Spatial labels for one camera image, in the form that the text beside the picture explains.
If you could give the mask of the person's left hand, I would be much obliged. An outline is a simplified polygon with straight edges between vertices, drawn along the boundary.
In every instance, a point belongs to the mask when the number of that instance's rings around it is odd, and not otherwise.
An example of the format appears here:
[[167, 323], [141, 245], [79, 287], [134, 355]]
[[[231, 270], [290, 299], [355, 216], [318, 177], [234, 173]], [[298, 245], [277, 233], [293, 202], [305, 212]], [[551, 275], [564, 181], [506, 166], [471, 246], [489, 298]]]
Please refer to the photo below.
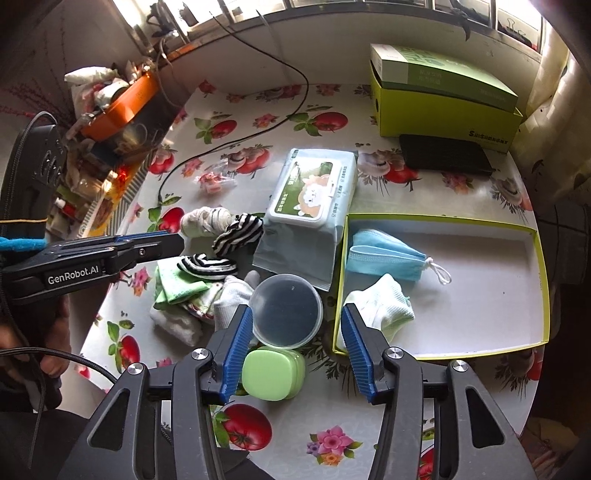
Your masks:
[[[10, 320], [1, 317], [1, 348], [11, 349], [27, 345], [71, 353], [70, 299], [68, 295], [60, 298], [59, 304], [52, 313], [48, 314], [48, 317], [52, 320], [51, 325], [42, 327], [41, 334], [36, 332], [33, 339], [23, 336], [14, 328]], [[44, 374], [52, 379], [57, 379], [66, 372], [69, 361], [55, 356], [43, 356], [40, 367]]]

